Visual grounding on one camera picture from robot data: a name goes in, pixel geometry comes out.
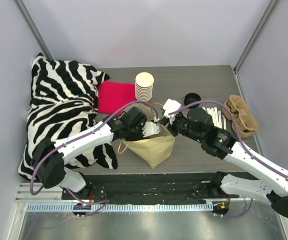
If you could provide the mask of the brown paper bag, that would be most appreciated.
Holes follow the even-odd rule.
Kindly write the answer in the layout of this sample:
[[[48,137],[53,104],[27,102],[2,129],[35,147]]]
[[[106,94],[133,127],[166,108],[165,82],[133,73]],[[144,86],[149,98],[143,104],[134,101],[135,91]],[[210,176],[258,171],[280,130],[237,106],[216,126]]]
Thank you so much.
[[[154,117],[156,114],[151,107],[143,103],[135,103],[128,106],[125,111],[128,113],[132,107],[139,108],[139,110],[145,114],[147,117],[146,122],[154,122]],[[172,136],[163,125],[161,127],[162,135],[158,137],[144,138],[136,141],[121,140],[117,153],[121,155],[127,149],[129,149],[145,160],[151,168],[155,168],[157,165],[170,157],[175,143],[175,137]]]

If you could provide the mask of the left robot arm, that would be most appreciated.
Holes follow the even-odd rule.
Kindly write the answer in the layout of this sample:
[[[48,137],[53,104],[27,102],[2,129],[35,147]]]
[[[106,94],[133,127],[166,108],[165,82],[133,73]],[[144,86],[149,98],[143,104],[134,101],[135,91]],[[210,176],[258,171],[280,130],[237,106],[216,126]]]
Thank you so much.
[[[45,138],[37,146],[30,162],[33,167],[30,192],[32,195],[39,193],[33,189],[34,181],[37,179],[44,189],[59,186],[81,200],[86,199],[90,195],[90,183],[82,173],[74,172],[67,164],[71,164],[73,159],[87,151],[95,154],[101,147],[115,140],[143,140],[159,131],[154,118],[149,120],[141,109],[133,106],[120,116],[107,116],[93,127],[76,135],[56,141]]]

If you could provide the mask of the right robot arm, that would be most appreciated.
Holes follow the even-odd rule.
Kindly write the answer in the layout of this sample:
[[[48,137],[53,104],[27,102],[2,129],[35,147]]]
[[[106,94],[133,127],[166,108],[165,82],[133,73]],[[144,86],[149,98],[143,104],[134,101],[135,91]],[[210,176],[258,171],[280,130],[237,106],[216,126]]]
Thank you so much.
[[[209,185],[211,195],[239,195],[268,204],[278,214],[288,218],[288,170],[253,151],[236,135],[212,123],[202,108],[189,110],[187,116],[178,110],[164,110],[168,129],[201,144],[209,155],[218,157],[246,170],[255,180],[217,172]]]

